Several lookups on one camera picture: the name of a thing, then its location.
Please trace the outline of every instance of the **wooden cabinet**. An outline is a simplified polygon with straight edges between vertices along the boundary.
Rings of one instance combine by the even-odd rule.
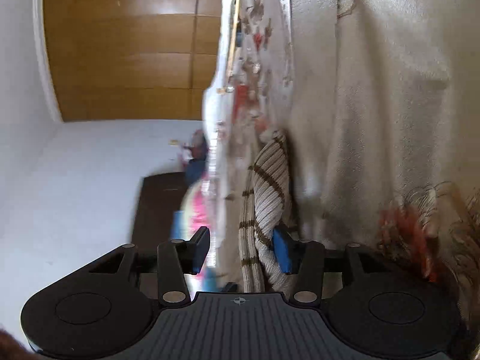
[[[221,0],[44,0],[65,121],[201,119]]]

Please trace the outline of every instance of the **silver screw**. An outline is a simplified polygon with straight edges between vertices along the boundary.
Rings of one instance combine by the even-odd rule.
[[[163,300],[168,303],[178,303],[184,300],[187,296],[180,291],[169,291],[163,294]]]
[[[293,296],[293,298],[300,303],[312,303],[317,300],[317,296],[311,291],[299,291]]]

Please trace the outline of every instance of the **white edge piping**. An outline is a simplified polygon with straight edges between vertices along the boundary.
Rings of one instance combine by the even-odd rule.
[[[35,49],[37,51],[38,70],[40,72],[40,81],[42,82],[46,105],[53,121],[55,123],[63,123],[53,88],[49,57],[47,55],[47,44],[45,42],[45,29],[43,25],[43,0],[33,0],[33,32]]]

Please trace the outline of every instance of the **knitted fabric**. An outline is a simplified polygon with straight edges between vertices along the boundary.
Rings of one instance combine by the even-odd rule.
[[[280,219],[290,222],[289,180],[285,136],[276,131],[249,166],[242,193],[238,248],[245,292],[287,295],[290,288],[292,276],[282,273],[272,249],[274,227]]]

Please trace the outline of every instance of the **ribbed gray panel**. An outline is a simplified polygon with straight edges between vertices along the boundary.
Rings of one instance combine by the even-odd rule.
[[[244,298],[243,304],[234,302]],[[372,360],[338,340],[314,310],[279,294],[200,293],[160,313],[147,335],[104,360]],[[427,358],[449,360],[442,353]]]

